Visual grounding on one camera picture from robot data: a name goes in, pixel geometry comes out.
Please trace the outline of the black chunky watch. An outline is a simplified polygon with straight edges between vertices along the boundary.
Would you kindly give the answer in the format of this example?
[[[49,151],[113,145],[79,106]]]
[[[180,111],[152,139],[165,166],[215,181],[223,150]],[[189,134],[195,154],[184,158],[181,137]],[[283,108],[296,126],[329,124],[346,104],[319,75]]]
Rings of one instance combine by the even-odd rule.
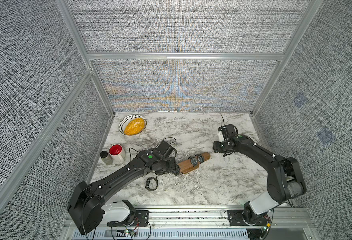
[[[147,191],[153,192],[158,188],[158,186],[159,186],[159,182],[157,177],[147,178],[146,185],[145,185],[145,189]]]

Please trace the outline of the wooden watch stand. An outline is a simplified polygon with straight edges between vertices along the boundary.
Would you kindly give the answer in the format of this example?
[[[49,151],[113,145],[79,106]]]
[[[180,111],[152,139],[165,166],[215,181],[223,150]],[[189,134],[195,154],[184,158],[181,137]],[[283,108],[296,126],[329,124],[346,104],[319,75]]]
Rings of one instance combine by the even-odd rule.
[[[189,172],[197,170],[201,164],[208,161],[209,159],[210,153],[208,152],[191,156],[187,160],[182,161],[178,164],[180,167],[180,173],[187,174]]]

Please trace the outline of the black slim watch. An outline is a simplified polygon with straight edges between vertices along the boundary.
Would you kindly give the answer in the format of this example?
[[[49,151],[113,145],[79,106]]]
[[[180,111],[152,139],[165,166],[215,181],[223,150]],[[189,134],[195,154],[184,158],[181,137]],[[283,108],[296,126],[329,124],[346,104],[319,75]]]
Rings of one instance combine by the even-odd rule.
[[[205,161],[205,157],[203,155],[196,155],[195,158],[200,164]]]
[[[190,157],[189,160],[194,167],[198,165],[198,161],[195,157]]]

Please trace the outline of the right white arm base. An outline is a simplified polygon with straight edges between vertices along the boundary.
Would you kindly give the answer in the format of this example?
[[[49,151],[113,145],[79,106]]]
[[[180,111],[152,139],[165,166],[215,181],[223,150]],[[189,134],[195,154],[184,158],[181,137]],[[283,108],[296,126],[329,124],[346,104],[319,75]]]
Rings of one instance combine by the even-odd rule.
[[[264,214],[271,211],[280,204],[272,199],[270,194],[265,191],[251,201],[244,204],[242,219],[249,225],[255,225]]]

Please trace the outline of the left white arm base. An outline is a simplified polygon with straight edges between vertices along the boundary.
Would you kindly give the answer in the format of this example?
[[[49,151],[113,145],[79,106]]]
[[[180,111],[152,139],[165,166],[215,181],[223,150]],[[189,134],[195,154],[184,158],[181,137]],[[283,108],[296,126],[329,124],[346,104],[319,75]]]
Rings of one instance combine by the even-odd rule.
[[[102,210],[104,211],[103,223],[119,222],[127,225],[136,216],[136,209],[128,200],[106,204]]]

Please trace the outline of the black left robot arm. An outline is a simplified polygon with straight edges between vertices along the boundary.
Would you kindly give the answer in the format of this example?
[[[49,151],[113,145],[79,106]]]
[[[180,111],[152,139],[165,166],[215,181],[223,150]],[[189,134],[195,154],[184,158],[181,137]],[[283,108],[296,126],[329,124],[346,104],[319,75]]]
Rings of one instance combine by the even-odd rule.
[[[75,186],[67,211],[80,234],[92,232],[102,222],[102,206],[116,193],[149,173],[179,175],[177,150],[165,140],[156,147],[142,150],[125,166],[96,182],[82,181]]]

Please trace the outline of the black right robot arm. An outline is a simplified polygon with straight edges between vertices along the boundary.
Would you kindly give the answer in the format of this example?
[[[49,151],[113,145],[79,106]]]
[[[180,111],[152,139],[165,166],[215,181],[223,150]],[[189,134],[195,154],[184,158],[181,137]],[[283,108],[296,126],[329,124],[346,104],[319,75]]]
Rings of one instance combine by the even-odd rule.
[[[267,171],[266,189],[274,201],[282,203],[307,192],[299,162],[295,158],[272,153],[249,136],[239,134],[232,124],[219,127],[218,136],[219,140],[213,142],[215,153],[223,153],[224,156],[241,153]]]

